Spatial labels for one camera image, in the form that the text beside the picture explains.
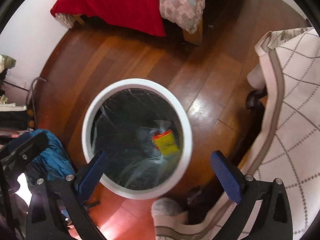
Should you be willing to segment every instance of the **wooden floor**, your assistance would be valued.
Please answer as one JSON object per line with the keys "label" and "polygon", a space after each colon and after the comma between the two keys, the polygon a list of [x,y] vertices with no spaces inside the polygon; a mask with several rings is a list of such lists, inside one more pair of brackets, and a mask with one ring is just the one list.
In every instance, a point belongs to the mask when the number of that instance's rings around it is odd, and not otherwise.
{"label": "wooden floor", "polygon": [[[196,185],[213,176],[209,157],[229,155],[248,129],[246,76],[258,63],[254,45],[268,31],[307,26],[281,0],[206,0],[202,46],[183,41],[182,30],[165,21],[166,38],[89,19],[65,35],[41,74],[37,87],[40,128],[63,142],[76,167],[85,164],[81,127],[93,98],[113,82],[146,78],[167,87],[190,120],[194,149],[190,166],[169,196],[185,201]],[[99,185],[101,205],[90,215],[108,240],[154,239],[152,200],[134,201]]]}

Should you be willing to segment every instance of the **trash can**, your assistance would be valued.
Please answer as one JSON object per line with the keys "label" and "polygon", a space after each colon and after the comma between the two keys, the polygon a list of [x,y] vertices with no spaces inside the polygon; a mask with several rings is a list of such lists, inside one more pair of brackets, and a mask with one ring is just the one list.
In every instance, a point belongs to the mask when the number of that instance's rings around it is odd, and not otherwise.
{"label": "trash can", "polygon": [[187,115],[165,87],[146,79],[111,84],[90,104],[82,126],[89,162],[101,151],[108,161],[100,182],[123,197],[151,199],[173,188],[192,153]]}

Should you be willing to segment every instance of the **blue gripper pad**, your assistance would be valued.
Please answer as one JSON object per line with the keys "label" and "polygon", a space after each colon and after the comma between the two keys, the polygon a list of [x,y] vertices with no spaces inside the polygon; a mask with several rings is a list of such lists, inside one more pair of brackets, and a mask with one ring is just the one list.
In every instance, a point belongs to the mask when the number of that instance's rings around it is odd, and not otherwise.
{"label": "blue gripper pad", "polygon": [[220,183],[222,184],[225,192],[232,202],[239,204],[242,197],[241,185],[232,175],[232,172],[228,168],[230,163],[227,163],[226,158],[220,151],[215,151],[211,155],[211,167],[214,173],[217,175]]}

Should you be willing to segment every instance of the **checkered pillow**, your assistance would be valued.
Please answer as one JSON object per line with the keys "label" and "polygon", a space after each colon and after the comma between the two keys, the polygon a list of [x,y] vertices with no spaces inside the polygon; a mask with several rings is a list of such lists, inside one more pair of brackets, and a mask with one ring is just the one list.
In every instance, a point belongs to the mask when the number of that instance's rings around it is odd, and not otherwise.
{"label": "checkered pillow", "polygon": [[204,0],[159,0],[160,14],[189,33],[197,30],[204,9]]}

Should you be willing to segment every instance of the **blue fabric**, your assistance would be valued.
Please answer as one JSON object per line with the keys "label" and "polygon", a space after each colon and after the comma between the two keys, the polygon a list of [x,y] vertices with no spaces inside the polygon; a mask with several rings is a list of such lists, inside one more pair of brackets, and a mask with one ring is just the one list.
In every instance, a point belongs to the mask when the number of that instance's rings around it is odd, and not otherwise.
{"label": "blue fabric", "polygon": [[37,129],[30,132],[30,134],[31,136],[35,136],[41,132],[44,132],[47,135],[49,147],[32,160],[32,166],[36,165],[41,167],[40,170],[44,169],[46,171],[47,180],[54,180],[56,178],[64,179],[68,174],[75,174],[67,151],[52,132],[44,129]]}

